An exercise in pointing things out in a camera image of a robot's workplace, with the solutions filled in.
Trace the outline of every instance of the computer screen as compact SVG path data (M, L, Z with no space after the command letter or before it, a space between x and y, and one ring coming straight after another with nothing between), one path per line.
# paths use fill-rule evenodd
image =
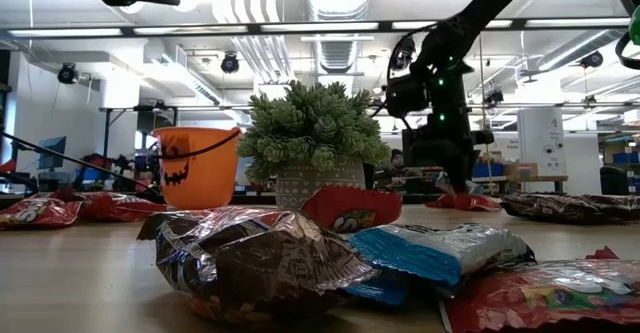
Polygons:
M67 137L41 140L40 142L38 142L38 145L43 148L48 148L52 151L64 154L64 149L67 145ZM60 157L56 157L51 154L40 153L40 159L38 160L38 169L61 168L63 163L64 160Z

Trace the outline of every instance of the orange pumpkin bucket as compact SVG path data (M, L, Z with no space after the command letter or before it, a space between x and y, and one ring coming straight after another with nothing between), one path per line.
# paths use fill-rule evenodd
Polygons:
M153 131L158 139L160 178L167 204L177 209L222 207L231 201L240 128L169 127Z

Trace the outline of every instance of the ceiling light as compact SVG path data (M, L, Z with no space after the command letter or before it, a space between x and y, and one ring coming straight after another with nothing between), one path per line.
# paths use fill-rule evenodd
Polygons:
M135 2L128 7L120 7L120 10L127 14L136 14L144 7L144 2Z
M525 24L529 28L575 28L575 27L626 27L630 18L572 18L572 19L531 19Z
M418 29L437 23L436 21L393 22L391 29Z
M312 37L300 37L301 42L362 42L362 41L372 41L373 36L344 36L344 35L316 35Z
M173 35L173 34L227 34L246 33L247 26L242 25L219 25L210 27L149 27L133 28L136 34L140 35Z
M91 29L24 29L9 30L9 34L16 38L48 38L48 37L110 37L120 36L122 32L118 28L91 28Z
M487 28L509 28L513 24L512 20L508 19L497 19L489 22L487 24Z
M324 31L373 31L378 29L377 22L318 22L301 24L266 24L260 27L263 32L324 32Z

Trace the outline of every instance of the potted plant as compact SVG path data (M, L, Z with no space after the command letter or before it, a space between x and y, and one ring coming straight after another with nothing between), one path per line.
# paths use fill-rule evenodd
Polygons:
M292 81L285 98L251 96L253 127L237 153L253 158L246 170L252 182L277 176L279 207L300 208L327 184L364 188L362 164L389 155L378 122L366 113L369 93L349 98L345 89L340 83L307 88Z

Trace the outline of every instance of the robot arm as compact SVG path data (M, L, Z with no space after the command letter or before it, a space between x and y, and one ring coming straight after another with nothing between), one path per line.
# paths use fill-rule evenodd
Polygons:
M427 124L403 131L407 166L441 166L457 191L466 188L478 152L475 144L493 142L488 131L471 132L462 75L472 72L463 59L480 32L513 0L473 0L463 11L437 23L422 42L407 76L390 79L386 106L404 117L431 106ZM632 14L640 0L622 0Z

